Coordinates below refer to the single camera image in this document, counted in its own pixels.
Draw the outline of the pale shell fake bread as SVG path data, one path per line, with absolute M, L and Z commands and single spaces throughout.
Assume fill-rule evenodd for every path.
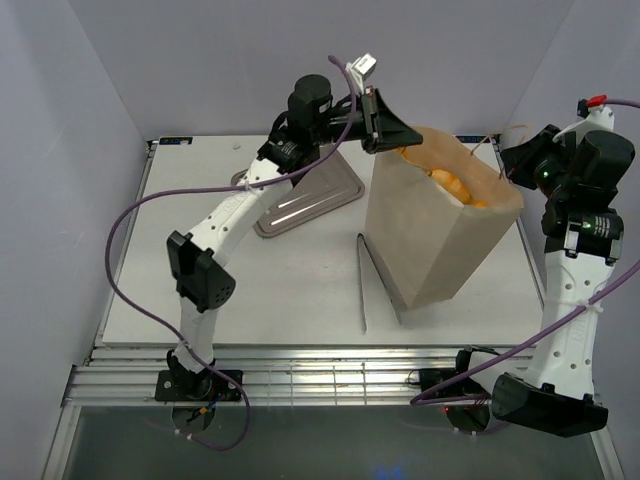
M 429 173 L 430 178 L 435 181 L 441 188 L 456 198 L 462 204 L 471 204 L 472 195 L 470 194 L 464 183 L 454 174 L 443 169 L 432 169 Z

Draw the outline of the cream paper bag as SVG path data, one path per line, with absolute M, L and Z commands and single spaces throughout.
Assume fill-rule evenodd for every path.
M 375 157 L 365 238 L 387 288 L 404 310 L 452 299 L 515 223 L 520 191 L 453 134 L 417 130 L 423 143 Z M 456 175 L 473 201 L 462 204 L 433 181 L 432 169 Z

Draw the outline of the silver metal tongs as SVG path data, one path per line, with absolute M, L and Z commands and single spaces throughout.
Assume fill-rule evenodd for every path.
M 360 312 L 365 335 L 402 329 L 392 292 L 387 288 L 363 233 L 356 236 Z

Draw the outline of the long fake baguette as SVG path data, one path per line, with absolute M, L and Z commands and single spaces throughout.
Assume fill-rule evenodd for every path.
M 405 160 L 407 160 L 407 161 L 411 161 L 412 160 L 412 156 L 411 156 L 410 152 L 408 151 L 407 147 L 399 147 L 399 148 L 396 148 L 395 151 L 401 157 L 403 157 Z

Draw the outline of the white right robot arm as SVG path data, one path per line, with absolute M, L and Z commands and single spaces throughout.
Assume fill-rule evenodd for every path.
M 631 166 L 635 148 L 625 137 L 595 127 L 563 133 L 549 125 L 501 154 L 514 184 L 546 198 L 546 291 L 541 331 L 525 370 L 496 364 L 488 351 L 461 353 L 451 375 L 454 390 L 491 396 L 499 420 L 560 437 L 604 428 L 609 411 L 594 398 L 592 360 L 603 291 L 621 256 L 624 222 L 610 204 Z

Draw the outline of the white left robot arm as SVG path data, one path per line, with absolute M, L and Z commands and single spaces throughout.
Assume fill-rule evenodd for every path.
M 201 399 L 212 387 L 213 336 L 217 314 L 236 282 L 225 266 L 260 217 L 296 185 L 292 173 L 319 159 L 320 149 L 339 140 L 357 140 L 369 154 L 419 145 L 423 137 L 400 120 L 374 87 L 354 98 L 334 101 L 329 80 L 300 78 L 287 109 L 274 122 L 239 191 L 187 233 L 167 239 L 170 270 L 180 297 L 180 344 L 167 355 L 174 385 L 188 398 Z

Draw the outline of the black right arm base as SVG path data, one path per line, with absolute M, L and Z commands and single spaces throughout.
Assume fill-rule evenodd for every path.
M 450 378 L 456 376 L 458 372 L 454 368 L 422 368 L 414 369 L 409 372 L 405 380 L 405 384 L 412 388 L 418 388 L 425 391 L 431 387 L 437 386 Z M 468 380 L 463 380 L 454 385 L 447 386 L 434 394 L 436 398 L 450 398 L 468 396 L 475 393 L 474 388 Z

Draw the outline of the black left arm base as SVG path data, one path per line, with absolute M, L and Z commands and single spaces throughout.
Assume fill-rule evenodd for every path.
M 180 385 L 169 370 L 162 370 L 157 378 L 154 400 L 158 402 L 209 402 L 212 400 L 239 402 L 239 390 L 228 380 L 205 372 L 196 378 L 194 386 Z

